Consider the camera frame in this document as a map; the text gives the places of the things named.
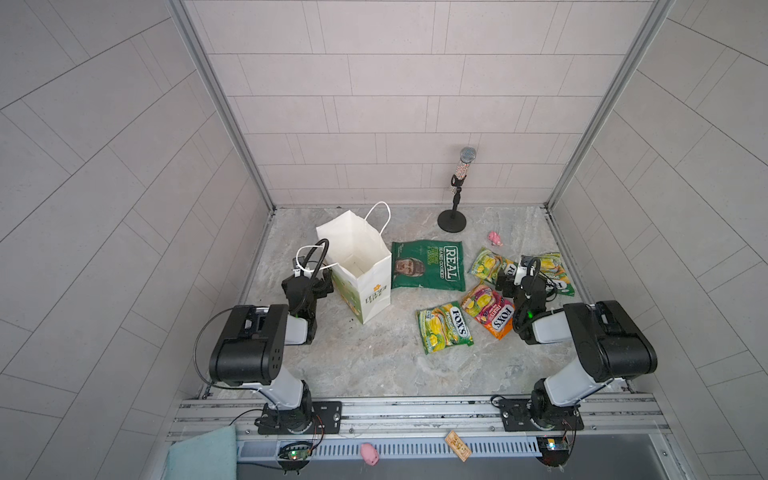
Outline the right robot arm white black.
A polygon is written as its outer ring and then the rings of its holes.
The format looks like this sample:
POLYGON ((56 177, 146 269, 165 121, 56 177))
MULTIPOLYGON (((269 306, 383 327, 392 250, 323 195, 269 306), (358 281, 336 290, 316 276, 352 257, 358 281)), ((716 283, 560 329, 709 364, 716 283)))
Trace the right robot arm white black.
POLYGON ((593 304, 568 303, 547 309, 547 281, 537 259, 523 274, 500 272, 496 290, 513 304, 506 324, 528 345, 571 341, 576 358, 559 372, 538 380, 527 400, 491 397, 500 411, 504 430, 575 432, 583 428, 582 400, 613 380, 652 373, 657 354, 621 304, 615 300, 593 304))

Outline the white paper bag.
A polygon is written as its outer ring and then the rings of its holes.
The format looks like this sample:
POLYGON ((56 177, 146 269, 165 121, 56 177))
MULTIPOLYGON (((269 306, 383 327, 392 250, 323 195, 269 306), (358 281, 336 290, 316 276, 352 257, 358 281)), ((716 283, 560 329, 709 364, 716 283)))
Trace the white paper bag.
POLYGON ((328 247, 323 258, 307 268, 328 270, 332 282, 354 317, 362 324, 391 303, 392 253, 385 245, 385 228, 376 228, 369 217, 348 210, 316 228, 328 247))

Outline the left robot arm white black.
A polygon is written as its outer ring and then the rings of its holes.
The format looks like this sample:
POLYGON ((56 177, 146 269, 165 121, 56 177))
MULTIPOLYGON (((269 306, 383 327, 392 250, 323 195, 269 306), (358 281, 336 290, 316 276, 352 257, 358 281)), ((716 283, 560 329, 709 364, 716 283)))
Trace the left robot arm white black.
POLYGON ((236 305, 222 328, 201 378, 222 390, 250 390, 266 400, 261 433, 300 434, 314 421, 307 383, 282 367, 288 346, 309 345, 317 331, 317 301, 333 292, 331 275, 282 281, 285 304, 236 305))

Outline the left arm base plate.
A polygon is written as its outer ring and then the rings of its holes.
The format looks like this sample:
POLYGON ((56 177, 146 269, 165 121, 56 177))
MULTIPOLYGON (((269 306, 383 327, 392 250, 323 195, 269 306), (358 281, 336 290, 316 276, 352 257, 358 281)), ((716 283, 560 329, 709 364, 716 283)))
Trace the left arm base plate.
POLYGON ((273 410, 265 404, 255 425, 260 435, 338 434, 342 407, 340 401, 313 401, 291 410, 273 410))

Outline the green Fox's spring tea bag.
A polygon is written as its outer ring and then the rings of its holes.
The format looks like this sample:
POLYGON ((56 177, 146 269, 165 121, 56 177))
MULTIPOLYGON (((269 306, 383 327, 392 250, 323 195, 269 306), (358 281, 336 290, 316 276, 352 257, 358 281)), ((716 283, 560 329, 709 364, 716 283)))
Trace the green Fox's spring tea bag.
POLYGON ((495 285, 500 273, 514 276, 516 270, 516 262, 483 248, 472 263, 469 273, 482 281, 495 285))

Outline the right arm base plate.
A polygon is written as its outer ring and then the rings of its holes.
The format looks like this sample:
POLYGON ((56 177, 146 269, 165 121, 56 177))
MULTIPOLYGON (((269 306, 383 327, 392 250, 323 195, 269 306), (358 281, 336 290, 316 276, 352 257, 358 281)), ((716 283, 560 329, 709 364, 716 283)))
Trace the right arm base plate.
POLYGON ((558 407, 548 400, 496 396, 491 404, 500 411, 505 432, 565 431, 584 429, 577 406, 558 407))

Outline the yellow green candy bag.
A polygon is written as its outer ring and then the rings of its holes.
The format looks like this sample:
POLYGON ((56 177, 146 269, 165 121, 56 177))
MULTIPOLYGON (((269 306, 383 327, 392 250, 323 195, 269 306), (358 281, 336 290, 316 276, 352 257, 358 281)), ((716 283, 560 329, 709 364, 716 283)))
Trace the yellow green candy bag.
POLYGON ((534 256, 522 255, 520 266, 527 272, 531 262, 537 259, 540 263, 539 273, 546 281, 547 300, 552 301, 556 296, 575 296, 575 289, 565 270, 560 252, 547 252, 534 256))

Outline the orange Fox's fruits bag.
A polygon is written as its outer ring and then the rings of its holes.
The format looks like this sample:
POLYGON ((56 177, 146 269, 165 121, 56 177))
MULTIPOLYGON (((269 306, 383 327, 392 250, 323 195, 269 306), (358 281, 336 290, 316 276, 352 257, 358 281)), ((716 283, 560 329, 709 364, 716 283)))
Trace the orange Fox's fruits bag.
POLYGON ((513 303, 485 283, 478 284, 460 302, 461 309, 486 328, 497 340, 514 326, 513 303))

